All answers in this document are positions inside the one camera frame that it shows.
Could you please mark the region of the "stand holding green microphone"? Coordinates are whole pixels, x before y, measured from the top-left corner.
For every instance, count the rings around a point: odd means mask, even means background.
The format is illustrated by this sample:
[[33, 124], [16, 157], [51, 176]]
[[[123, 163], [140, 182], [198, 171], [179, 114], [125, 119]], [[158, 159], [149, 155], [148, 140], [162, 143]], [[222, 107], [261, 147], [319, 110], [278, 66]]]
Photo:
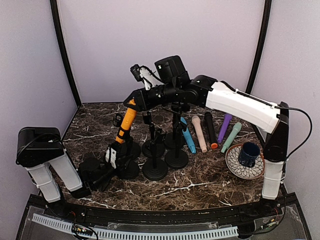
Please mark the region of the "stand holding green microphone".
[[[124, 117], [120, 113], [116, 113], [113, 117], [112, 124], [115, 127], [119, 127], [120, 130], [123, 130], [123, 128], [121, 127], [123, 119]], [[124, 142], [120, 144], [117, 153], [119, 155], [119, 158], [131, 156], [131, 158], [135, 160], [141, 154], [141, 147], [137, 142], [133, 141], [133, 138], [130, 135], [130, 131], [130, 129], [125, 130], [123, 136], [120, 136], [119, 133], [117, 134], [117, 136], [121, 140], [124, 140]]]

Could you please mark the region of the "orange toy microphone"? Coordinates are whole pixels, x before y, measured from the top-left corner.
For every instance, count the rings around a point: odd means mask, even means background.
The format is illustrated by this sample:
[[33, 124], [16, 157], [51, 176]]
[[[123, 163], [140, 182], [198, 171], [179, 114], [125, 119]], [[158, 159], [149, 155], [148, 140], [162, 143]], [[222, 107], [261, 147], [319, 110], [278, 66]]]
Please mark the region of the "orange toy microphone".
[[136, 110], [130, 107], [127, 109], [115, 138], [115, 141], [118, 142], [119, 144], [122, 144], [125, 141], [126, 136], [129, 134], [131, 126], [136, 118], [136, 115], [137, 115]]

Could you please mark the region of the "stand holding cream microphone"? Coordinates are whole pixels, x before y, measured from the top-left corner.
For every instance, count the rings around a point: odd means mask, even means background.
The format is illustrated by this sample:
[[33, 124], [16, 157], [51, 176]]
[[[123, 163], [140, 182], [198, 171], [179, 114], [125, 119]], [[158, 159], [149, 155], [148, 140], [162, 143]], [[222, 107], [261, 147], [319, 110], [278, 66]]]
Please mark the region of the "stand holding cream microphone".
[[[157, 128], [152, 121], [152, 114], [150, 111], [147, 111], [146, 115], [143, 114], [142, 116], [144, 123], [149, 126], [150, 139], [153, 139]], [[159, 181], [168, 174], [168, 165], [161, 157], [156, 157], [155, 155], [152, 158], [148, 157], [142, 166], [142, 173], [148, 180]]]

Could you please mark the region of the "stand holding purple microphone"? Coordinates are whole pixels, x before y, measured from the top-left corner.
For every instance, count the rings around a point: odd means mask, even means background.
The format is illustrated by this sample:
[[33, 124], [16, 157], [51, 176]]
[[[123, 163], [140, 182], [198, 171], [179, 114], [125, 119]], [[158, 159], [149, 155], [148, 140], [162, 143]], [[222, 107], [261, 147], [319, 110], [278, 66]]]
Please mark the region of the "stand holding purple microphone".
[[156, 158], [160, 158], [165, 153], [164, 139], [167, 132], [162, 128], [157, 128], [154, 132], [154, 138], [147, 140], [141, 147], [141, 151], [144, 156], [152, 158], [155, 155]]

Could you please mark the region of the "light blue toy microphone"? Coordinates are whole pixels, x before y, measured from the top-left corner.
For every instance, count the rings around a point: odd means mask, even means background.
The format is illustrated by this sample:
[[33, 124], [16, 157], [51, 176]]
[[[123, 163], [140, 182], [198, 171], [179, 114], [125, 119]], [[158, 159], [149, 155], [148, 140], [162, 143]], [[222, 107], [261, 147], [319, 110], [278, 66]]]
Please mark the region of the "light blue toy microphone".
[[190, 150], [190, 152], [192, 154], [196, 154], [196, 146], [195, 143], [193, 141], [192, 135], [189, 131], [188, 125], [187, 125], [187, 121], [181, 116], [180, 117], [181, 122], [185, 125], [185, 127], [182, 129], [182, 134], [184, 136], [184, 139], [186, 141], [186, 144]]

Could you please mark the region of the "cream white toy microphone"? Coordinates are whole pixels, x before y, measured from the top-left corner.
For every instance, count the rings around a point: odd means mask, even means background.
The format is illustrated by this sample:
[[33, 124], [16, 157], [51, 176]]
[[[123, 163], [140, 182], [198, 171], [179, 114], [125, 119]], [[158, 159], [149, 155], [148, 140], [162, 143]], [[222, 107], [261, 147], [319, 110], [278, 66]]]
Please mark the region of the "cream white toy microphone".
[[194, 115], [191, 118], [191, 122], [192, 122], [192, 124], [194, 126], [194, 129], [195, 129], [195, 132], [196, 132], [196, 135], [197, 135], [197, 139], [198, 139], [198, 142], [199, 142], [199, 147], [200, 147], [200, 149], [201, 149], [201, 151], [203, 153], [206, 153], [208, 151], [208, 149], [207, 149], [206, 141], [205, 141], [205, 138], [204, 138], [203, 130], [202, 130], [202, 127], [201, 127], [201, 120], [197, 115]]

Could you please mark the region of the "purple toy microphone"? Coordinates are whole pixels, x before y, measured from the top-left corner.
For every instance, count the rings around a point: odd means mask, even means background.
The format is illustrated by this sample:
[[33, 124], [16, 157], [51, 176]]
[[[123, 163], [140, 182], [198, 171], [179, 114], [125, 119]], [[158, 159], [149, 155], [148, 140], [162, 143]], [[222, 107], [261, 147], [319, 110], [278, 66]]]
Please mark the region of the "purple toy microphone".
[[227, 129], [228, 129], [228, 126], [229, 126], [229, 123], [230, 121], [232, 120], [232, 115], [229, 114], [229, 113], [226, 113], [224, 115], [224, 119], [223, 119], [223, 122], [222, 122], [222, 125], [221, 125], [221, 128], [220, 128], [220, 131], [219, 131], [219, 134], [218, 134], [218, 138], [217, 138], [217, 142], [219, 144], [221, 144], [223, 142], [223, 139], [225, 137], [225, 134], [227, 132]]

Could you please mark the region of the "mint green toy microphone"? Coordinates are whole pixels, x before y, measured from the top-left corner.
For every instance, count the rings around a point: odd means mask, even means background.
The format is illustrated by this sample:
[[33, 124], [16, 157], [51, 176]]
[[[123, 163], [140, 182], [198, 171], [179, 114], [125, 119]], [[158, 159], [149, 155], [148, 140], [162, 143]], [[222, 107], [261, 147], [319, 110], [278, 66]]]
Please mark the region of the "mint green toy microphone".
[[227, 137], [226, 141], [224, 142], [222, 149], [221, 149], [221, 153], [225, 153], [226, 150], [229, 149], [229, 147], [231, 146], [232, 142], [234, 141], [235, 137], [237, 136], [237, 134], [240, 132], [240, 130], [242, 129], [242, 123], [241, 122], [237, 122], [233, 128], [232, 131], [230, 132], [229, 136]]

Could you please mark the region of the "stand holding orange microphone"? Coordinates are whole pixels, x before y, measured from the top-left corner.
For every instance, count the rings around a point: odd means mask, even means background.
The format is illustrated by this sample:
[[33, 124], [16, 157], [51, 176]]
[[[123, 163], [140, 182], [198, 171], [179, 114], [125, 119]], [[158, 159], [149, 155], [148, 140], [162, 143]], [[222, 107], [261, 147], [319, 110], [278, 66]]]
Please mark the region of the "stand holding orange microphone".
[[125, 134], [124, 142], [115, 141], [108, 147], [106, 157], [120, 179], [131, 180], [139, 175], [140, 168], [135, 160], [141, 154], [140, 145], [130, 134]]

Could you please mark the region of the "black microphone stand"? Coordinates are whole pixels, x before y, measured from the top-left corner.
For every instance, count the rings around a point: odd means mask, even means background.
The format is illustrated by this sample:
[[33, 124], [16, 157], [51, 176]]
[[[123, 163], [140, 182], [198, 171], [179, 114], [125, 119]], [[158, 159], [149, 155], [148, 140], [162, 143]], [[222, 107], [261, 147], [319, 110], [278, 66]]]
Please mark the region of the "black microphone stand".
[[182, 137], [178, 137], [176, 140], [176, 147], [174, 149], [169, 150], [165, 155], [165, 162], [172, 169], [183, 169], [187, 166], [189, 162], [188, 154], [183, 151], [181, 148]]

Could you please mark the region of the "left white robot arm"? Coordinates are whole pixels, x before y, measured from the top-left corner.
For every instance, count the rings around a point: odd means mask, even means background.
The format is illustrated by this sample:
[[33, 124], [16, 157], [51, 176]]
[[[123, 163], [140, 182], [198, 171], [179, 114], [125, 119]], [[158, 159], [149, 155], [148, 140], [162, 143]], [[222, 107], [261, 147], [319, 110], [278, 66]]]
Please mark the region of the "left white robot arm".
[[74, 198], [81, 199], [97, 191], [113, 174], [123, 175], [130, 157], [115, 142], [108, 147], [104, 162], [89, 158], [76, 168], [56, 127], [24, 127], [18, 132], [15, 163], [27, 170], [44, 199], [51, 203], [51, 210], [67, 218], [71, 208], [62, 200], [64, 195], [52, 172]]

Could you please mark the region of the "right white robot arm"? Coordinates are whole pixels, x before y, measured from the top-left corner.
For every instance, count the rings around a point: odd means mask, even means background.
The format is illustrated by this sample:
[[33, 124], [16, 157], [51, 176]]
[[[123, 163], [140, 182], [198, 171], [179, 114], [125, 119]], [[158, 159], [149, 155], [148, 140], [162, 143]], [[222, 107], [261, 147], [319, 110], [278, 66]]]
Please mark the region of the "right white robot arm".
[[285, 162], [290, 157], [289, 107], [285, 102], [269, 102], [231, 87], [225, 81], [198, 75], [190, 79], [178, 55], [155, 62], [160, 85], [152, 86], [148, 78], [134, 65], [130, 71], [144, 87], [134, 90], [123, 102], [127, 107], [120, 130], [129, 130], [138, 112], [151, 110], [169, 103], [193, 104], [202, 108], [218, 110], [243, 119], [268, 134], [263, 147], [266, 163], [262, 198], [255, 205], [255, 213], [266, 217], [275, 208], [281, 181], [285, 176]]

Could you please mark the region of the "dark blue ceramic cup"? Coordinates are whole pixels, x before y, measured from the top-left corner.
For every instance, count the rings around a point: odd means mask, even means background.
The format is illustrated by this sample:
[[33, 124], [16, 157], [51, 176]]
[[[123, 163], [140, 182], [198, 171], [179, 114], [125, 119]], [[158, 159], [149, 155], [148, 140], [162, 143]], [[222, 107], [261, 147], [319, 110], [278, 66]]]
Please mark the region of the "dark blue ceramic cup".
[[253, 142], [245, 142], [238, 155], [238, 162], [248, 168], [253, 168], [260, 156], [260, 148]]

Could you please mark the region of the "left black frame post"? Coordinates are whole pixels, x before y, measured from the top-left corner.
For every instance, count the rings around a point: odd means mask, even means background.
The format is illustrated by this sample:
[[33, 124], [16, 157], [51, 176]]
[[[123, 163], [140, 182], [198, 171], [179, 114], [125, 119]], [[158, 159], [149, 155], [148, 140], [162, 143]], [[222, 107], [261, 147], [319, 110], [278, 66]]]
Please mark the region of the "left black frame post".
[[65, 74], [68, 80], [69, 87], [71, 89], [71, 93], [73, 96], [73, 99], [75, 101], [75, 104], [77, 108], [79, 108], [82, 105], [82, 101], [76, 86], [76, 82], [73, 76], [71, 64], [69, 61], [69, 56], [67, 53], [67, 48], [63, 36], [63, 30], [62, 30], [62, 25], [61, 25], [61, 20], [60, 20], [60, 15], [59, 15], [59, 9], [58, 9], [58, 1], [57, 0], [50, 0], [50, 9], [51, 9], [51, 15], [52, 15], [52, 20], [53, 20], [53, 25], [54, 25], [54, 30], [55, 30], [55, 35], [60, 51], [60, 56], [62, 59], [63, 67], [65, 70]]

